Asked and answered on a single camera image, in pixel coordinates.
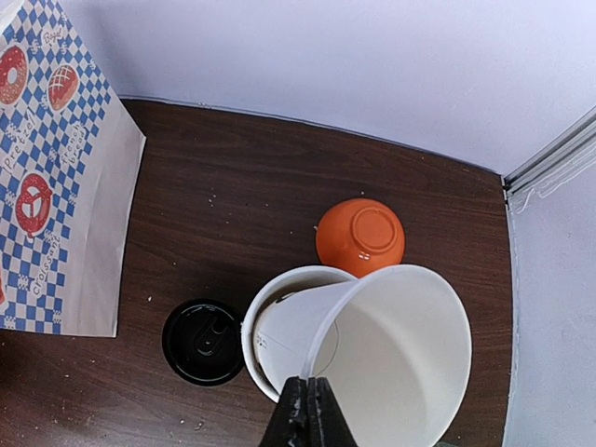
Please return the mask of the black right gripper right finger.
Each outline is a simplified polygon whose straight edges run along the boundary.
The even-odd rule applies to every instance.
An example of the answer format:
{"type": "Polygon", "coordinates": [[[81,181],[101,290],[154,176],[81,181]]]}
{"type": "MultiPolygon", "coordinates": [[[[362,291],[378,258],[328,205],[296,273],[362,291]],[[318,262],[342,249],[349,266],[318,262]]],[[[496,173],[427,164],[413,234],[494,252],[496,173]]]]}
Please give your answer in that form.
{"type": "Polygon", "coordinates": [[[309,446],[358,446],[326,378],[308,379],[306,405],[309,446]]]}

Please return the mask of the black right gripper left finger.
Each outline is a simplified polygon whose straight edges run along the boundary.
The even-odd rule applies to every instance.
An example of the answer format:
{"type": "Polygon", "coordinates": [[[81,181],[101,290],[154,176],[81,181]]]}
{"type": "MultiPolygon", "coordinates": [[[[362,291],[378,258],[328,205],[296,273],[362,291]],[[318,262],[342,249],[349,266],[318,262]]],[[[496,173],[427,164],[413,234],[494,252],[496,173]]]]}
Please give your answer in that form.
{"type": "Polygon", "coordinates": [[[304,447],[309,445],[307,383],[299,377],[286,380],[272,413],[261,447],[304,447]]]}

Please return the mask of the white paper coffee cup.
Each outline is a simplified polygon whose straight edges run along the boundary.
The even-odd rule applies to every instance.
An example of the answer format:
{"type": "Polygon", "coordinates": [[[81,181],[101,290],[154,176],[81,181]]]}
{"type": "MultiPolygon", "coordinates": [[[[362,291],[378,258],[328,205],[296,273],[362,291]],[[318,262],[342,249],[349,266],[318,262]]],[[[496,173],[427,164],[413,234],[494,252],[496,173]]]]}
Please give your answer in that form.
{"type": "Polygon", "coordinates": [[[471,370],[471,331],[451,284],[401,264],[357,281],[315,362],[359,446],[433,446],[471,370]]]}

